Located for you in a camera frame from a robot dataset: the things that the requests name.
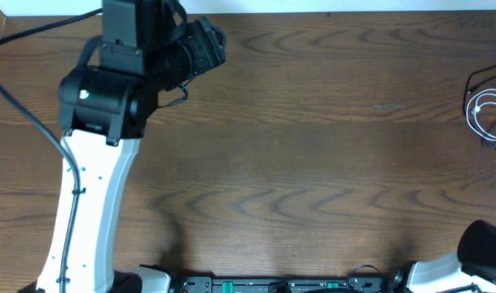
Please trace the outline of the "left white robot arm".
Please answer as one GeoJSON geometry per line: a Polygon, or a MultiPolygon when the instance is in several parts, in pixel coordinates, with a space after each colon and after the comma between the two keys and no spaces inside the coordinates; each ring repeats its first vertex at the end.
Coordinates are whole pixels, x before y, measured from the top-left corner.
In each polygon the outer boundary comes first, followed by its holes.
{"type": "Polygon", "coordinates": [[[49,254],[29,292],[167,292],[155,265],[119,272],[115,233],[126,178],[162,91],[226,60],[226,35],[177,1],[105,1],[103,32],[59,85],[65,152],[49,254]]]}

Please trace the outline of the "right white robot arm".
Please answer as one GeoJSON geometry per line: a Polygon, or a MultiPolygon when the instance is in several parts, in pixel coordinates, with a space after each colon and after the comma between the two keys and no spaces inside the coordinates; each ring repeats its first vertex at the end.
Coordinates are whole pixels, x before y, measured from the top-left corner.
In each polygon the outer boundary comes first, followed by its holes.
{"type": "Polygon", "coordinates": [[[387,291],[496,292],[496,226],[473,221],[456,251],[403,266],[387,291]]]}

